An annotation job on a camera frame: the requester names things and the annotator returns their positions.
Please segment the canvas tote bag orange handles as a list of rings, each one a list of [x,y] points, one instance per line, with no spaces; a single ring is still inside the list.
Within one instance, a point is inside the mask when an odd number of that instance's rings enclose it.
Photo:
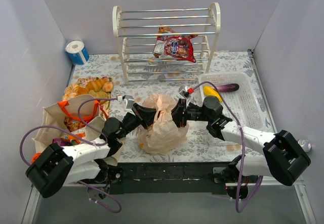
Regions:
[[[43,108],[43,127],[38,130],[33,139],[36,154],[31,162],[34,162],[55,138],[68,139],[68,135],[72,135],[80,139],[81,143],[86,141],[93,143],[101,135],[104,122],[108,119],[109,106],[108,100],[102,101],[92,95],[80,95]],[[85,139],[73,135],[66,128],[63,123],[66,116],[85,124],[83,127],[86,133]]]

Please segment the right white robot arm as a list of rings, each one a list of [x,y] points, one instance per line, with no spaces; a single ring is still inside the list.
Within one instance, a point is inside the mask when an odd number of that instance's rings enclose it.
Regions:
[[[260,157],[244,155],[239,159],[244,176],[270,176],[285,186],[291,186],[311,164],[309,156],[290,132],[263,132],[239,126],[223,114],[223,106],[214,96],[205,97],[201,106],[179,99],[172,110],[172,118],[180,127],[186,126],[188,121],[205,121],[211,136],[260,153]]]

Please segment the peach plastic grocery bag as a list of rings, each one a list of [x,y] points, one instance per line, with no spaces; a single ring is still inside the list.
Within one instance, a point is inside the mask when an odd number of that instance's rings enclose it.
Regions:
[[[165,94],[151,94],[142,106],[156,110],[153,125],[148,129],[139,127],[138,142],[146,153],[167,155],[187,140],[189,126],[177,127],[172,119],[172,109],[176,106],[174,98]]]

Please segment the large red snack bag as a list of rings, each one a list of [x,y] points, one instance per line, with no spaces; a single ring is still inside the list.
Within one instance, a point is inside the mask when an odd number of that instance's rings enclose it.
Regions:
[[[85,124],[81,121],[75,120],[71,117],[65,117],[63,121],[64,125],[70,132],[74,132],[85,127]]]

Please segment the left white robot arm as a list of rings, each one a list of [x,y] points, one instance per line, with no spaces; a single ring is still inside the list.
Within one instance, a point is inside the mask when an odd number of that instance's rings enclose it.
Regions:
[[[128,133],[139,126],[151,126],[155,115],[156,109],[135,103],[122,121],[108,118],[99,137],[89,143],[63,147],[50,144],[28,167],[26,176],[44,198],[53,196],[65,184],[82,180],[104,183],[109,177],[105,158],[120,149],[119,140]]]

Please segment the orange snack packet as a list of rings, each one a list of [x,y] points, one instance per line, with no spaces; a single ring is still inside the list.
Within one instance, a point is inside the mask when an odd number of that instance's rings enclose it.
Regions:
[[[76,135],[77,137],[79,137],[81,139],[85,139],[85,137],[86,137],[86,133],[85,133],[85,130],[83,128],[80,128],[78,130],[73,131],[72,134]],[[78,139],[78,138],[76,138],[75,136],[72,136],[72,135],[68,135],[68,139],[72,143],[72,145],[78,145],[78,144],[80,144],[82,142],[80,139]]]

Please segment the purple snack bag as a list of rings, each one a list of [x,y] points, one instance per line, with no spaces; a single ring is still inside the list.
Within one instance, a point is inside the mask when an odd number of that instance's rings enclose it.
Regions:
[[[52,140],[53,144],[57,144],[60,147],[72,146],[72,143],[69,139],[65,138],[55,138]]]

